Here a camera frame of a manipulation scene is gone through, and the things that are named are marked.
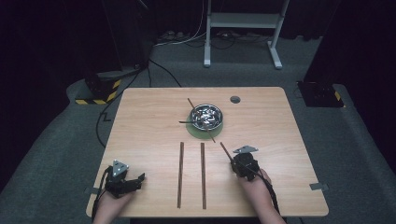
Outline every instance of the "gray tape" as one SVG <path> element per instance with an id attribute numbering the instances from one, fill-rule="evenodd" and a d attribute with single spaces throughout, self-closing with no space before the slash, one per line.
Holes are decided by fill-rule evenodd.
<path id="1" fill-rule="evenodd" d="M 98 190 L 99 189 L 97 189 L 97 188 L 85 188 L 84 193 L 85 194 L 97 194 Z"/>
<path id="2" fill-rule="evenodd" d="M 326 191 L 329 189 L 329 186 L 327 184 L 321 184 L 321 183 L 310 184 L 309 187 L 311 187 L 312 190 L 321 189 L 322 191 Z"/>

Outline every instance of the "dark background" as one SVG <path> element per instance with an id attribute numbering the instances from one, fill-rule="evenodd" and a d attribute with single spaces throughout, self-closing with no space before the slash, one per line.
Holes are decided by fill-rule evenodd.
<path id="1" fill-rule="evenodd" d="M 40 133 L 69 104 L 66 88 L 84 78 L 86 68 L 95 73 L 120 70 L 120 55 L 103 2 L 78 2 L 1 2 L 1 189 Z M 169 30 L 197 31 L 201 0 L 148 3 L 158 36 Z M 249 4 L 225 0 L 221 4 L 214 0 L 212 10 L 271 13 L 281 7 L 275 0 L 251 0 Z M 330 81 L 346 85 L 393 170 L 395 9 L 390 0 L 293 0 L 280 34 L 283 38 L 302 35 L 305 40 L 324 35 L 306 81 L 329 81 L 330 77 Z M 200 34 L 204 31 L 205 15 Z"/>

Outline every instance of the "yellow black hazard tape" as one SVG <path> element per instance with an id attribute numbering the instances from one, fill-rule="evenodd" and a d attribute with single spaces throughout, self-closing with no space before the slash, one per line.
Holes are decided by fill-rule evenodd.
<path id="1" fill-rule="evenodd" d="M 88 90 L 84 90 L 85 93 L 81 93 L 76 97 L 76 103 L 78 105 L 105 105 L 108 102 L 114 100 L 117 95 L 117 90 L 120 86 L 121 80 L 115 81 L 112 85 L 112 88 L 109 90 L 109 93 L 103 98 L 97 98 L 92 95 L 90 92 L 87 94 Z"/>

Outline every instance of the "wooden rod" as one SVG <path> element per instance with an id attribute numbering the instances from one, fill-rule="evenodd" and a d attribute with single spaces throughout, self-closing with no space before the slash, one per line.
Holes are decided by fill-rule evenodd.
<path id="1" fill-rule="evenodd" d="M 202 208 L 206 209 L 205 143 L 201 143 Z"/>
<path id="2" fill-rule="evenodd" d="M 181 186 L 183 182 L 183 158 L 184 158 L 184 142 L 180 142 L 180 158 L 178 160 L 177 208 L 180 208 L 181 206 Z"/>

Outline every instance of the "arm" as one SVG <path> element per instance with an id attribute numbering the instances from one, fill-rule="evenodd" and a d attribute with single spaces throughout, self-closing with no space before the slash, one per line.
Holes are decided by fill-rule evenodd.
<path id="1" fill-rule="evenodd" d="M 110 224 L 116 218 L 125 205 L 131 201 L 135 191 L 127 193 L 116 199 L 111 193 L 105 191 L 99 200 L 93 224 Z"/>
<path id="2" fill-rule="evenodd" d="M 264 178 L 271 183 L 268 174 L 263 169 L 261 169 L 261 172 Z M 270 193 L 260 178 L 256 177 L 252 181 L 247 181 L 244 177 L 238 177 L 238 180 L 262 224 L 285 223 L 273 207 Z"/>

